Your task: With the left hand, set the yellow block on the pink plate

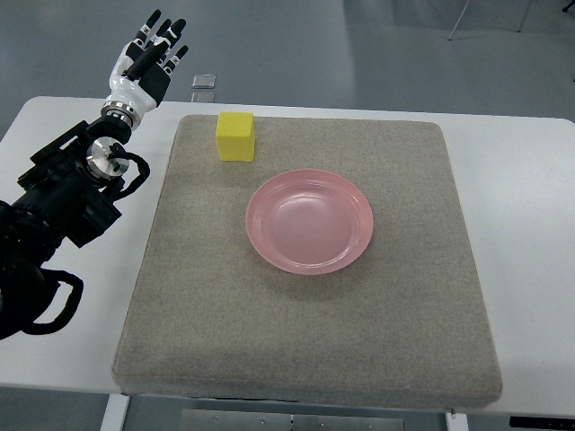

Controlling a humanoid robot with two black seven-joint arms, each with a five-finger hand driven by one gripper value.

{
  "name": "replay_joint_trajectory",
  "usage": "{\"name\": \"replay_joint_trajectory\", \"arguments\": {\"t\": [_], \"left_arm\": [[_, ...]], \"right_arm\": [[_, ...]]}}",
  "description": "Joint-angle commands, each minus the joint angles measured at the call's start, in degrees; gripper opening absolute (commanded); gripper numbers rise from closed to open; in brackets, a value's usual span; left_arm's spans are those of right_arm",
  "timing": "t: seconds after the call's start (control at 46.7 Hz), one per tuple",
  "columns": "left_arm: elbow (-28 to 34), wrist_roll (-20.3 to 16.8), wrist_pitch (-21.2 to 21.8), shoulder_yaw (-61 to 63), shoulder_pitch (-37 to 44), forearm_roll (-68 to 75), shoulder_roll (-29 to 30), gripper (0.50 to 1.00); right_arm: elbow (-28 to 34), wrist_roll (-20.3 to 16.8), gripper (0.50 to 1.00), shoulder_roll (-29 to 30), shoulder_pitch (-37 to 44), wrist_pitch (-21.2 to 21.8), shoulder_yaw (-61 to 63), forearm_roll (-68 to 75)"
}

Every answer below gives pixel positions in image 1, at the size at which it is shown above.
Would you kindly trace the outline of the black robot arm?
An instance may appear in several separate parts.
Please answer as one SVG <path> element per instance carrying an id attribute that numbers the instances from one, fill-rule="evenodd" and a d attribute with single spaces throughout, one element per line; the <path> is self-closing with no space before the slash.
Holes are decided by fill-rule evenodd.
<path id="1" fill-rule="evenodd" d="M 81 121 L 31 157 L 18 180 L 23 195 L 1 204 L 1 337 L 47 335 L 74 317 L 84 282 L 44 268 L 65 239 L 81 248 L 121 216 L 115 202 L 138 190 L 148 163 L 125 150 L 140 117 L 107 101 L 92 123 Z"/>

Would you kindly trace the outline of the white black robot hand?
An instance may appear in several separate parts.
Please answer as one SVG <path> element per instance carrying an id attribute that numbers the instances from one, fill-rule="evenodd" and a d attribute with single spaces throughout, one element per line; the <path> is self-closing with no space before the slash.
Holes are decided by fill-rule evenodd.
<path id="1" fill-rule="evenodd" d="M 129 106 L 140 118 L 161 104 L 172 73 L 188 52 L 186 45 L 177 46 L 187 22 L 167 19 L 155 29 L 160 18 L 159 10 L 149 16 L 121 50 L 109 79 L 107 101 Z"/>

